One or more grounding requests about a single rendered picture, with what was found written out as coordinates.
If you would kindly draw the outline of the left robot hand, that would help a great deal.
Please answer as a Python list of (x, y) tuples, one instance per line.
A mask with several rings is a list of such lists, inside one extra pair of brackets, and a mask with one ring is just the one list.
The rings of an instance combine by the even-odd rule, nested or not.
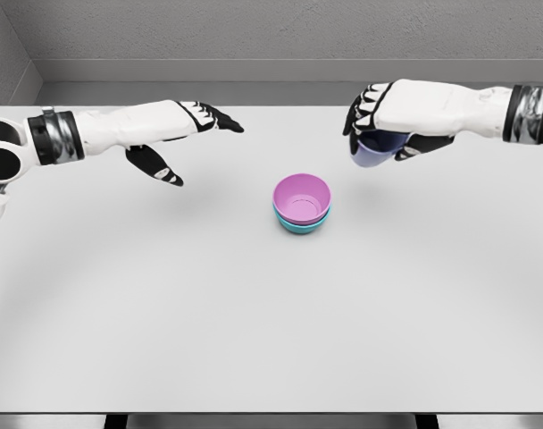
[(181, 187), (183, 180), (151, 145), (184, 139), (209, 130), (242, 133), (244, 128), (229, 115), (199, 101), (164, 100), (129, 108), (126, 158), (146, 175)]

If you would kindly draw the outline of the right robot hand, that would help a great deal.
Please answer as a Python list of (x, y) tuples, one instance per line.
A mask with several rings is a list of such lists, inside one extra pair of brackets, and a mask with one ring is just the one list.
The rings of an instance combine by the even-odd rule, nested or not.
[(452, 144), (455, 117), (445, 110), (449, 84), (397, 80), (367, 86), (349, 106), (343, 134), (350, 154), (359, 151), (360, 138), (382, 130), (408, 136), (395, 155), (400, 162)]

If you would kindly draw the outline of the lavender cup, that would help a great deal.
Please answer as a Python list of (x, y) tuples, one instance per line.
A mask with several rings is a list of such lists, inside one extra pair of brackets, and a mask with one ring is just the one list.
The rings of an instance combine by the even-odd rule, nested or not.
[(386, 130), (352, 132), (349, 137), (351, 159), (361, 167), (377, 166), (393, 157), (409, 137), (408, 133)]

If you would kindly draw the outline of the pink bowl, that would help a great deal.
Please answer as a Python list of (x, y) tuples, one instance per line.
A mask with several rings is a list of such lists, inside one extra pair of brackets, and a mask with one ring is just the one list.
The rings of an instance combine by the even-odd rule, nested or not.
[(289, 223), (317, 223), (330, 208), (330, 187), (318, 176), (292, 174), (277, 183), (272, 192), (272, 204), (280, 217)]

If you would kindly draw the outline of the teal bowl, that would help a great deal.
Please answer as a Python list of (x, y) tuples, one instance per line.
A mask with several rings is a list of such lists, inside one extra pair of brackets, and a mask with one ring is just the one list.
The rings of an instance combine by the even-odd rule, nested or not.
[(286, 229), (289, 232), (295, 233), (295, 234), (305, 235), (305, 234), (311, 233), (313, 231), (316, 231), (317, 229), (319, 229), (322, 226), (322, 224), (330, 216), (330, 209), (326, 212), (325, 216), (322, 217), (319, 221), (317, 221), (315, 223), (308, 224), (308, 225), (301, 225), (301, 224), (291, 223), (291, 222), (287, 221), (286, 219), (284, 219), (277, 210), (274, 210), (274, 213), (275, 213), (280, 225), (284, 229)]

